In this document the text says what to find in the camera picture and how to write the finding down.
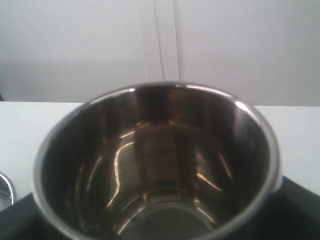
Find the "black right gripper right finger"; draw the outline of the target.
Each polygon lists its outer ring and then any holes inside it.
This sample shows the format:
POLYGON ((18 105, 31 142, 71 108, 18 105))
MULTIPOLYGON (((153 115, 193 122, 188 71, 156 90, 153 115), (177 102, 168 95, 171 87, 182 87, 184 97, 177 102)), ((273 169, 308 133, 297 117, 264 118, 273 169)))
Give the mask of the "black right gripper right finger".
POLYGON ((284 178, 262 208, 226 240, 318 240, 320 197, 284 178))

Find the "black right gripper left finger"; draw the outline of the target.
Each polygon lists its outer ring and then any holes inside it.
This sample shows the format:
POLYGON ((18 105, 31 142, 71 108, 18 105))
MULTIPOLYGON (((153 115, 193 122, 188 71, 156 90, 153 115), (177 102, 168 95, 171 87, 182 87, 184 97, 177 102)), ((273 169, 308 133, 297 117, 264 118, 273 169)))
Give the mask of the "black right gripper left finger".
POLYGON ((39 213, 30 193, 0 212, 2 240, 64 240, 65 236, 39 213))

